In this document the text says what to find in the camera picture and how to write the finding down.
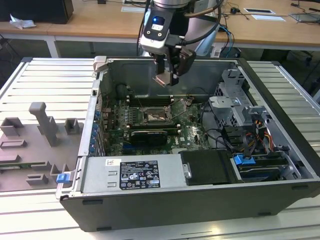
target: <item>green circuit board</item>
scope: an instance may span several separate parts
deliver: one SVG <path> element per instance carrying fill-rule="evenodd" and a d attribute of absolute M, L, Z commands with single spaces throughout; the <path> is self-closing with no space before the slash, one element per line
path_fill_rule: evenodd
<path fill-rule="evenodd" d="M 208 139 L 198 123 L 201 103 L 189 106 L 186 103 L 186 98 L 177 98 L 173 104 L 163 107 L 132 107 L 124 101 L 112 102 L 107 121 L 109 124 L 105 126 L 106 155 L 177 154 L 179 151 L 210 149 Z M 157 147 L 131 147 L 130 133 L 139 130 L 141 126 L 148 129 L 149 124 L 152 124 L 150 131 L 168 132 L 166 144 Z"/>

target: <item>screw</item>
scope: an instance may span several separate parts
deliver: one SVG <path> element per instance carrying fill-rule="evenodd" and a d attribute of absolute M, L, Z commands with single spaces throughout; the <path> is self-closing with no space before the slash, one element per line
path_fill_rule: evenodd
<path fill-rule="evenodd" d="M 185 172 L 184 172 L 184 177 L 185 177 L 186 179 L 190 179 L 190 178 L 191 178 L 191 173 L 190 173 L 189 171 L 185 171 Z"/>

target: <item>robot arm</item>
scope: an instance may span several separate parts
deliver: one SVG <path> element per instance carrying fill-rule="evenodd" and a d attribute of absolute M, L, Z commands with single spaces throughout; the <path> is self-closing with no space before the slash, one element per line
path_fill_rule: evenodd
<path fill-rule="evenodd" d="M 155 80 L 165 87 L 176 85 L 179 76 L 187 73 L 193 64 L 196 53 L 186 46 L 197 43 L 210 36 L 219 26 L 221 3 L 200 12 L 194 12 L 197 3 L 202 0 L 153 0 L 150 15 L 140 38 L 144 51 L 149 52 L 156 64 Z M 185 40 L 190 18 L 202 16 L 218 9 L 214 26 L 204 35 L 192 40 Z M 169 71 L 165 69 L 165 58 Z"/>

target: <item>blue cable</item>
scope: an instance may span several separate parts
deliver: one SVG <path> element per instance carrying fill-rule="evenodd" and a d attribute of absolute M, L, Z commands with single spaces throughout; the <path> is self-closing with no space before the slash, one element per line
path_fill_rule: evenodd
<path fill-rule="evenodd" d="M 225 55 L 225 57 L 227 58 L 227 57 L 228 57 L 228 55 L 229 55 L 229 53 L 230 53 L 230 51 L 231 51 L 231 46 L 232 46 L 232 36 L 231 36 L 230 32 L 229 32 L 225 27 L 220 26 L 220 28 L 222 28 L 222 29 L 226 32 L 226 34 L 228 34 L 229 39 L 230 39 L 229 50 L 228 50 L 228 52 L 227 52 L 227 53 L 226 53 L 226 55 Z"/>

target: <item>wooden desk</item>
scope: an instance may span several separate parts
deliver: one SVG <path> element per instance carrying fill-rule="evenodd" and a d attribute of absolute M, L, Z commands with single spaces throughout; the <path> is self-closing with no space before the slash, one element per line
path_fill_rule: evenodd
<path fill-rule="evenodd" d="M 282 21 L 255 20 L 252 16 L 230 15 L 227 19 L 229 30 L 234 34 L 234 47 L 320 51 L 320 26 L 297 23 L 288 14 L 302 13 L 290 6 L 290 0 L 229 0 L 243 8 L 271 9 L 276 15 L 285 15 Z M 7 22 L 0 22 L 0 33 L 5 38 L 45 40 L 52 57 L 59 57 L 56 41 L 117 42 L 136 43 L 139 26 L 143 17 L 139 12 L 121 12 L 121 3 L 73 0 L 74 12 L 68 24 L 38 23 L 37 27 L 19 30 Z M 320 4 L 300 2 L 307 11 Z M 225 13 L 230 6 L 225 4 Z M 224 32 L 216 36 L 214 46 L 221 48 L 227 40 Z"/>

